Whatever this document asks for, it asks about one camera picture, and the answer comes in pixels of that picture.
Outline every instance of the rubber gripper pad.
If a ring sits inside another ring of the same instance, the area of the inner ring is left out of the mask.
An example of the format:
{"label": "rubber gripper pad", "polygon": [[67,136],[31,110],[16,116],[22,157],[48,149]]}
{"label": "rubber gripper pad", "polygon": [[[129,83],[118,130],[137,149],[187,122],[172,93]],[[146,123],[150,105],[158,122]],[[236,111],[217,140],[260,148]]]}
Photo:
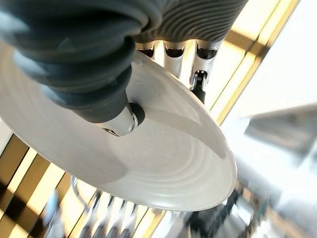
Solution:
{"label": "rubber gripper pad", "polygon": [[163,21],[154,31],[134,37],[138,43],[191,39],[217,42],[224,39],[248,0],[179,0],[163,11]]}

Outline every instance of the plate surface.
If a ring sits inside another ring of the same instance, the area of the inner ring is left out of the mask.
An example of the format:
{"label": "plate surface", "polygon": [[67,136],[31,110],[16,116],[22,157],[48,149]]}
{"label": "plate surface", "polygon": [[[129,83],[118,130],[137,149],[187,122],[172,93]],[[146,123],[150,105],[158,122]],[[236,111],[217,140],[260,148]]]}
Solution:
{"label": "plate surface", "polygon": [[135,203],[197,211],[232,192],[236,166],[204,105],[141,53],[132,63],[130,102],[146,113],[130,135],[115,137],[41,94],[0,43],[0,115],[47,160],[79,179]]}

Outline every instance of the robotic arm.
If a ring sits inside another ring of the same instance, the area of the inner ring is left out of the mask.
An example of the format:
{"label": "robotic arm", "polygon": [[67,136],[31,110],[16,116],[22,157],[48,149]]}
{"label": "robotic arm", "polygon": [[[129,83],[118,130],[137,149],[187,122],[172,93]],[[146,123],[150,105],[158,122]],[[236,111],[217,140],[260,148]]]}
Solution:
{"label": "robotic arm", "polygon": [[0,35],[18,67],[53,102],[124,136],[144,112],[126,87],[135,48],[179,76],[186,41],[197,41],[190,89],[204,101],[217,50],[247,0],[4,0]]}

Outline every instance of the black rubber tip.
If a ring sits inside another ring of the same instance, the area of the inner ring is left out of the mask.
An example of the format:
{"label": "black rubber tip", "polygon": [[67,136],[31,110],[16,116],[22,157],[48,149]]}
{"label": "black rubber tip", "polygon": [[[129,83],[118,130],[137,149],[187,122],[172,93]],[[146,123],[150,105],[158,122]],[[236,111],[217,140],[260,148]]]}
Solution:
{"label": "black rubber tip", "polygon": [[130,103],[130,107],[134,115],[138,119],[138,126],[144,121],[145,119],[145,112],[143,108],[140,107],[140,105],[135,104],[135,103]]}

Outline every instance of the blurred background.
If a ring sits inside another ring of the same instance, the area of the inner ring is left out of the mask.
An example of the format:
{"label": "blurred background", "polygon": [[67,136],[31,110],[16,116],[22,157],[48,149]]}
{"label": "blurred background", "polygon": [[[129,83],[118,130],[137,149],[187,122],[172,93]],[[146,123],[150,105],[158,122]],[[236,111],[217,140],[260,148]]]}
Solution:
{"label": "blurred background", "polygon": [[[135,238],[317,237],[314,8],[314,0],[248,1],[217,53],[205,102],[237,158],[236,190],[204,213],[139,205]],[[156,42],[156,48],[155,60],[162,65],[163,43]],[[180,75],[184,84],[194,48],[189,41]],[[54,189],[60,193],[65,236],[79,237],[86,213],[70,188],[70,174],[2,121],[0,154],[0,237],[43,237],[44,208]],[[78,181],[78,190],[92,202],[94,187]],[[108,199],[102,193],[98,216]],[[121,203],[115,198],[112,209]],[[125,213],[132,207],[128,202]]]}

